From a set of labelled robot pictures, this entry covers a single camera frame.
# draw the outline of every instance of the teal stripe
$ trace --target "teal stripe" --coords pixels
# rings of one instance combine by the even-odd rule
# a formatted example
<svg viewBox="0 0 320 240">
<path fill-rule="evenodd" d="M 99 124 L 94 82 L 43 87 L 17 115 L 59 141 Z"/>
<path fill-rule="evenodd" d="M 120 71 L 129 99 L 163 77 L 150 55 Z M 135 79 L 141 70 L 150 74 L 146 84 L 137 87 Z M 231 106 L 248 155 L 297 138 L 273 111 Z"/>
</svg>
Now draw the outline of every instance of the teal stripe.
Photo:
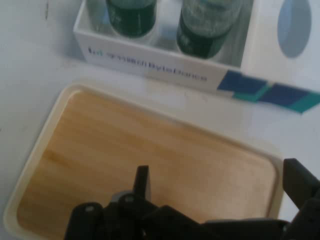
<svg viewBox="0 0 320 240">
<path fill-rule="evenodd" d="M 256 94 L 245 94 L 245 93 L 235 92 L 232 97 L 235 98 L 235 99 L 239 99 L 239 100 L 244 100 L 244 101 L 255 103 L 269 89 L 270 89 L 270 86 L 265 85 Z"/>
<path fill-rule="evenodd" d="M 320 93 L 311 92 L 304 96 L 294 104 L 290 105 L 288 108 L 299 113 L 303 113 L 315 105 L 320 103 Z"/>
</svg>

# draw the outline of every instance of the blue oval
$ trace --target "blue oval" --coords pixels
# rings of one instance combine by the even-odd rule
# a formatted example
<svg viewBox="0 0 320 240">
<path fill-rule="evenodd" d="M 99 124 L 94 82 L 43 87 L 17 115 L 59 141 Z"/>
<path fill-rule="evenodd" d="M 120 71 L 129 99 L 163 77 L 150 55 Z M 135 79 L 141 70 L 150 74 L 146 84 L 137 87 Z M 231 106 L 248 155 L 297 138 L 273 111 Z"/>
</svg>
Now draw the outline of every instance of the blue oval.
<svg viewBox="0 0 320 240">
<path fill-rule="evenodd" d="M 308 0 L 285 0 L 278 18 L 278 42 L 288 58 L 296 58 L 306 48 L 312 26 Z"/>
</svg>

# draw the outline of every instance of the white tabletop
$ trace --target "white tabletop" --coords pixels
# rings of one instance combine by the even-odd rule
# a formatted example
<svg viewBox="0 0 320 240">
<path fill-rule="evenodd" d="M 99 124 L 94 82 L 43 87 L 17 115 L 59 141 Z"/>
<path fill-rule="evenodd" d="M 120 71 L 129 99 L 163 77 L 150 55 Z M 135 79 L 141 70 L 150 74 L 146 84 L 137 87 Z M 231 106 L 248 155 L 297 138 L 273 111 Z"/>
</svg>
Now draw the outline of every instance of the white tabletop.
<svg viewBox="0 0 320 240">
<path fill-rule="evenodd" d="M 299 115 L 208 95 L 85 62 L 72 33 L 82 0 L 8 0 L 0 7 L 0 213 L 60 91 L 89 78 L 176 110 L 225 136 L 320 176 L 320 106 Z M 279 218 L 297 208 L 285 196 Z M 14 239 L 0 220 L 0 239 Z"/>
</svg>

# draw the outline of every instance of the metal screw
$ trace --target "metal screw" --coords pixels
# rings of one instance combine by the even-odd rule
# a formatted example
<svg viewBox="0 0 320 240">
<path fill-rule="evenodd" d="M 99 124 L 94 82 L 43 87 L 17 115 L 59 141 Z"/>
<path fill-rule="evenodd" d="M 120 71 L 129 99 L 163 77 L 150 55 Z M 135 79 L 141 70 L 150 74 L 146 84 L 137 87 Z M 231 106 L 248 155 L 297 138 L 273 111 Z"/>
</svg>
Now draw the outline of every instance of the metal screw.
<svg viewBox="0 0 320 240">
<path fill-rule="evenodd" d="M 95 207 L 94 207 L 94 206 L 86 206 L 84 210 L 85 210 L 87 213 L 90 213 L 90 212 L 92 212 L 93 210 L 95 210 Z"/>
<path fill-rule="evenodd" d="M 132 203 L 134 201 L 134 197 L 129 195 L 129 196 L 126 196 L 125 199 L 124 199 L 127 203 Z"/>
</svg>

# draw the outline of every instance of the wooden tray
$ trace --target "wooden tray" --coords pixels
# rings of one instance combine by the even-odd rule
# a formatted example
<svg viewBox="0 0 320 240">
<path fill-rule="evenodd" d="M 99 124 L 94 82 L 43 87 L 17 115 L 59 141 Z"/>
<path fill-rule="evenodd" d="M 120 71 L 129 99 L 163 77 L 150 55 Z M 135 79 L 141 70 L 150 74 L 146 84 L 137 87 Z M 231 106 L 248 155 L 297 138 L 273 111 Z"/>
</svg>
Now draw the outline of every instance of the wooden tray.
<svg viewBox="0 0 320 240">
<path fill-rule="evenodd" d="M 281 161 L 106 90 L 65 89 L 5 211 L 24 239 L 61 240 L 73 207 L 106 206 L 149 165 L 151 201 L 196 221 L 275 217 Z"/>
</svg>

